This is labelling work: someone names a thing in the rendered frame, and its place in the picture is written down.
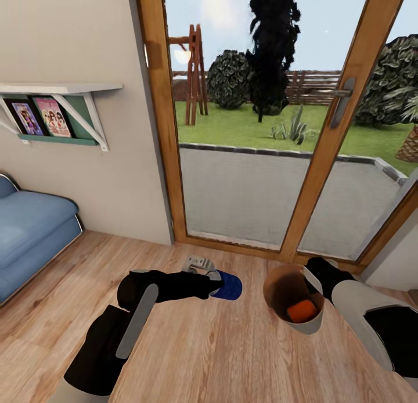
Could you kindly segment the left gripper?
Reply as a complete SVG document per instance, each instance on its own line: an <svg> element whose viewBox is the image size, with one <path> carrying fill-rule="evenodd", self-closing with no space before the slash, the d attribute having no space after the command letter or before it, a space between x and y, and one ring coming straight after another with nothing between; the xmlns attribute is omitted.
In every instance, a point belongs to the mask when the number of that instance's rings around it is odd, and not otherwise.
<svg viewBox="0 0 418 403"><path fill-rule="evenodd" d="M224 286L224 281L210 280L210 277L206 275L184 271L174 273L174 275L178 281L178 293L174 300L188 297L208 299L211 292Z"/></svg>

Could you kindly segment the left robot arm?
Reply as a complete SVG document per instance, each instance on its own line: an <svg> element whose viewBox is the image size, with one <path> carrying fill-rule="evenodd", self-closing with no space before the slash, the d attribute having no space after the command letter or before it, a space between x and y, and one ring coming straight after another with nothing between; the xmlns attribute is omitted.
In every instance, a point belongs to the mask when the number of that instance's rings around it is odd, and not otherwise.
<svg viewBox="0 0 418 403"><path fill-rule="evenodd" d="M120 283L117 308L109 305L89 328L86 342L46 403L108 403L123 365L154 303L188 297L208 299L224 281L197 274L213 271L205 257L188 255L181 272L134 269Z"/></svg>

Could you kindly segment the can of soda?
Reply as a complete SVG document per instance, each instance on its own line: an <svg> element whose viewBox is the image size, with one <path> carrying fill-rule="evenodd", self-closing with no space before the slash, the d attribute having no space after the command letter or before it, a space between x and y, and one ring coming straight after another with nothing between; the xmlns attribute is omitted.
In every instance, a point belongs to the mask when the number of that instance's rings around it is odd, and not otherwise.
<svg viewBox="0 0 418 403"><path fill-rule="evenodd" d="M206 276L210 277L210 280L224 281L224 286L211 292L210 296L227 300L236 300L240 297L243 285L239 277L217 269L206 272Z"/></svg>
<svg viewBox="0 0 418 403"><path fill-rule="evenodd" d="M293 324L305 323L318 315L319 310L310 299L301 300L286 311Z"/></svg>

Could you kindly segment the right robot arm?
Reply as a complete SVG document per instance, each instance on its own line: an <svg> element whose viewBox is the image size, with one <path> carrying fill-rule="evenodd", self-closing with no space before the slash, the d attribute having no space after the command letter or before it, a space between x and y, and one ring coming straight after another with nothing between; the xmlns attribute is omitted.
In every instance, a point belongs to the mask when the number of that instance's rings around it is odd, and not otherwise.
<svg viewBox="0 0 418 403"><path fill-rule="evenodd" d="M418 311L358 282L331 258L314 258L303 269L309 293L329 299L377 364L418 393Z"/></svg>

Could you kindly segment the trash can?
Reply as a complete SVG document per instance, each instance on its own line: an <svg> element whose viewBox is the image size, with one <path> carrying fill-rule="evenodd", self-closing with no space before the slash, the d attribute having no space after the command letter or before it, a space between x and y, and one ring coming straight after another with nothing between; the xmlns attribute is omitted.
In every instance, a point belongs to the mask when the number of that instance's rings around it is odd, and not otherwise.
<svg viewBox="0 0 418 403"><path fill-rule="evenodd" d="M305 283L304 266L286 263L271 270L263 286L264 300L268 308L279 319L303 334L315 334L322 325L325 297L319 293L309 293ZM293 324L286 311L301 300L310 299L319 310L318 315L305 323Z"/></svg>

